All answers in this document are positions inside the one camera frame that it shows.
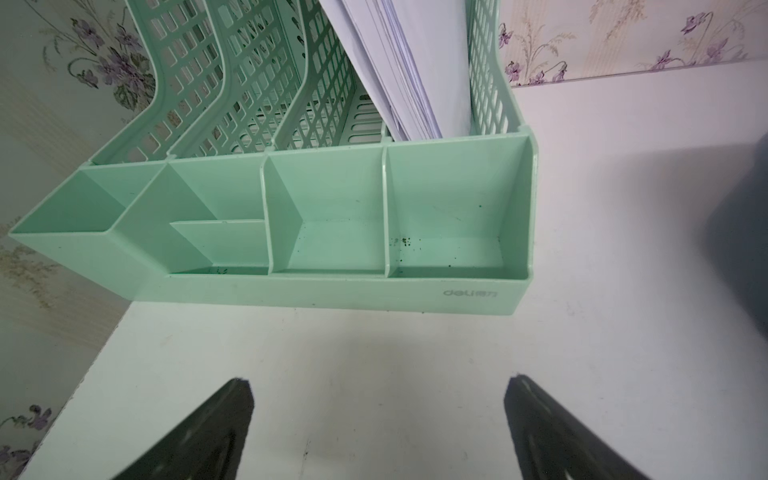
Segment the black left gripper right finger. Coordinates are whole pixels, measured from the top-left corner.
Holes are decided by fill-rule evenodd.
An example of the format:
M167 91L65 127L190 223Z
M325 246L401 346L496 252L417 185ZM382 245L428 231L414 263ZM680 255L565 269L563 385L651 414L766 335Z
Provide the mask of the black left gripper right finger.
M526 375L509 380L504 410L524 479L646 477Z

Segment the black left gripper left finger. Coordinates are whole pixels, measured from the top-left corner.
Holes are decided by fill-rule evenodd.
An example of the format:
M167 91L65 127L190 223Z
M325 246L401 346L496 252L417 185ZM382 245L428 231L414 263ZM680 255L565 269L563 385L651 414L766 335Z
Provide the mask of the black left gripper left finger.
M253 410L249 381L233 378L116 477L234 479Z

